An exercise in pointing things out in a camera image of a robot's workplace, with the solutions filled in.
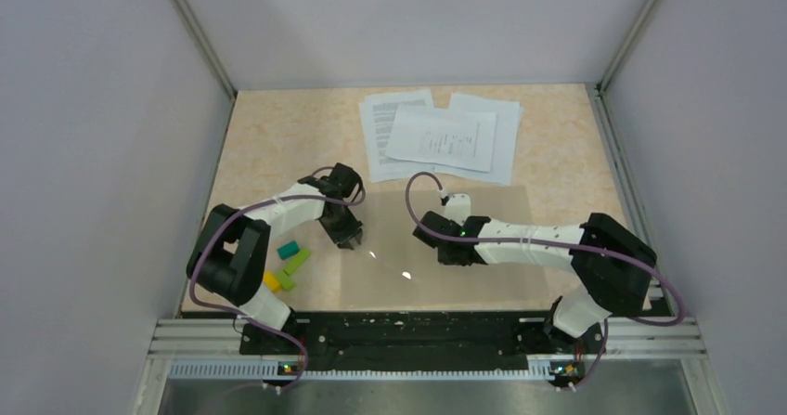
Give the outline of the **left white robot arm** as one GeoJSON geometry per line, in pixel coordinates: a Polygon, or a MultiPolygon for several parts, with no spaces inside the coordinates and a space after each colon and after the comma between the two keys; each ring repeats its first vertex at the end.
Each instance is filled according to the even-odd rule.
{"type": "Polygon", "coordinates": [[[269,244],[317,221],[337,248],[352,250],[360,245],[363,229],[351,208],[364,198],[360,174],[337,163],[326,175],[305,176],[254,205],[214,206],[187,262],[189,296],[196,297],[196,286],[219,295],[231,304],[224,310],[264,326],[262,339],[271,350],[290,351],[298,338],[288,322],[293,311],[263,284],[269,244]]]}

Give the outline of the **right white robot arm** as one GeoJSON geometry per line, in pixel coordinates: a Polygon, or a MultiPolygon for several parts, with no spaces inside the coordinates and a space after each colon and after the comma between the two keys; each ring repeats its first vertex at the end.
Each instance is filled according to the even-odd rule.
{"type": "Polygon", "coordinates": [[[428,212],[413,235],[446,266],[524,264],[575,275],[578,286],[553,303],[545,321],[545,341],[557,352],[570,351],[609,316],[638,316],[657,259],[652,248],[602,213],[581,224],[549,227],[479,215],[458,223],[428,212]]]}

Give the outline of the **yellow block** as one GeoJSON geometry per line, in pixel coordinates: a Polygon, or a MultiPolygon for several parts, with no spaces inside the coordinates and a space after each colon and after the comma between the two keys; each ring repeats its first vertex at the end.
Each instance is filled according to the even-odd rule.
{"type": "Polygon", "coordinates": [[[263,283],[268,290],[272,293],[277,293],[282,289],[282,285],[275,274],[270,271],[265,271],[263,275],[263,283]]]}

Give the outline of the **beige file folder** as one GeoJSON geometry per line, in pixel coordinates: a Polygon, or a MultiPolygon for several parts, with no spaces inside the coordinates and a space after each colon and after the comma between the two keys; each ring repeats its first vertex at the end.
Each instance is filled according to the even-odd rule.
{"type": "Polygon", "coordinates": [[[557,293],[545,268],[520,263],[469,266],[470,248],[449,250],[414,236],[412,216],[442,212],[434,190],[374,192],[355,210],[361,243],[341,252],[342,310],[539,310],[557,293]]]}

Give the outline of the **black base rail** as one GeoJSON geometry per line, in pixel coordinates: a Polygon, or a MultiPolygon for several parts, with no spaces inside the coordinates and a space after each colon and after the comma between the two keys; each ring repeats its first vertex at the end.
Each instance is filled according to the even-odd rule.
{"type": "Polygon", "coordinates": [[[538,355],[599,352],[603,326],[575,339],[546,311],[300,311],[280,334],[246,324],[244,356],[294,356],[309,371],[525,371],[538,355]]]}

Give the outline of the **teal block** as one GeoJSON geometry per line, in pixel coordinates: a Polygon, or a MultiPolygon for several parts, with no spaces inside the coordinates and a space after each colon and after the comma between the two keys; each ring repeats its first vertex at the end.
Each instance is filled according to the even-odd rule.
{"type": "Polygon", "coordinates": [[[277,248],[277,256],[281,260],[287,260],[299,253],[300,250],[299,244],[295,240],[292,240],[277,248]]]}

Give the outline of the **long green block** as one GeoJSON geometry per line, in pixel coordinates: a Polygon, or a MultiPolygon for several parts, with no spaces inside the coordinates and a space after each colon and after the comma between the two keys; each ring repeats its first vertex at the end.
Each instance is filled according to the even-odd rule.
{"type": "Polygon", "coordinates": [[[310,258],[311,254],[310,250],[301,249],[287,260],[282,271],[288,276],[292,276],[310,258]]]}

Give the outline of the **printed text paper sheet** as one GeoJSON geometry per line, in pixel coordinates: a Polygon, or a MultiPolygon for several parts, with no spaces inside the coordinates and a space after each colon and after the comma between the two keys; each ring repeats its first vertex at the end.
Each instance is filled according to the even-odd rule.
{"type": "Polygon", "coordinates": [[[385,155],[394,117],[400,106],[432,108],[433,97],[429,89],[406,92],[379,93],[365,97],[359,103],[360,118],[366,144],[369,181],[405,179],[418,172],[434,172],[434,165],[408,162],[385,155]]]}

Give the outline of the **small green block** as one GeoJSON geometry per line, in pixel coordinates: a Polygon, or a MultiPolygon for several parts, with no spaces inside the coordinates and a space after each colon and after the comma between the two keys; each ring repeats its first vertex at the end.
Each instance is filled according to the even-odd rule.
{"type": "Polygon", "coordinates": [[[296,284],[293,278],[284,270],[279,270],[274,274],[280,288],[286,292],[292,291],[296,284]]]}

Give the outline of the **form paper sheet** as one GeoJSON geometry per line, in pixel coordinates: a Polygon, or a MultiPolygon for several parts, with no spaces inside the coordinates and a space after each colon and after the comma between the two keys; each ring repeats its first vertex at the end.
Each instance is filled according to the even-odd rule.
{"type": "Polygon", "coordinates": [[[400,107],[384,155],[487,173],[492,170],[497,115],[424,107],[400,107]]]}

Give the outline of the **blank white paper sheet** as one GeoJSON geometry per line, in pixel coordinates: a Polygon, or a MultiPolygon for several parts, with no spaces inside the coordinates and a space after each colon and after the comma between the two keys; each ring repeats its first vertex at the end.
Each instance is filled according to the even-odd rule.
{"type": "Polygon", "coordinates": [[[478,172],[451,166],[436,165],[437,174],[453,175],[469,180],[510,186],[517,135],[524,108],[519,102],[494,100],[464,93],[453,93],[448,104],[450,110],[494,112],[497,115],[492,169],[478,172]]]}

